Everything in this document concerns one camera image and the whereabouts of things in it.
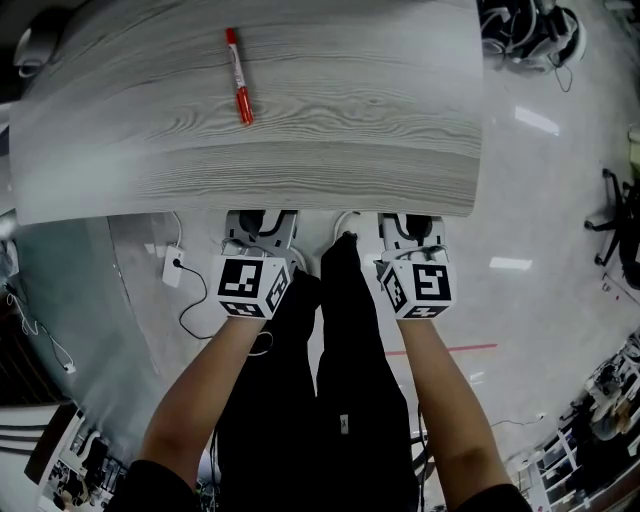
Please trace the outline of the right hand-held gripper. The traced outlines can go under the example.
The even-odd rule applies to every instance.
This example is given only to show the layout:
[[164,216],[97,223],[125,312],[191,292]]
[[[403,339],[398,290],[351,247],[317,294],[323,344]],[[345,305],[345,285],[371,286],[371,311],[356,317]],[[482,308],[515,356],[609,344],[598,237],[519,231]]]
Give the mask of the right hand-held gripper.
[[406,234],[397,214],[379,213],[378,229],[384,248],[393,251],[374,261],[377,280],[397,320],[433,319],[455,304],[455,268],[443,246],[441,217],[408,214]]

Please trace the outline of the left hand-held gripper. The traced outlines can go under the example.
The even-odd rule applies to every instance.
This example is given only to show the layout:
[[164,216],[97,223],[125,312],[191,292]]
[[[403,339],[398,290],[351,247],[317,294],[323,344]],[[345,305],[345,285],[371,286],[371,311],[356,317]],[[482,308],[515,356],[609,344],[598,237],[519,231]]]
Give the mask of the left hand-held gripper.
[[265,210],[229,210],[227,238],[213,259],[215,299],[229,316],[270,320],[292,282],[296,256],[289,250],[297,233],[297,210],[281,210],[263,232]]

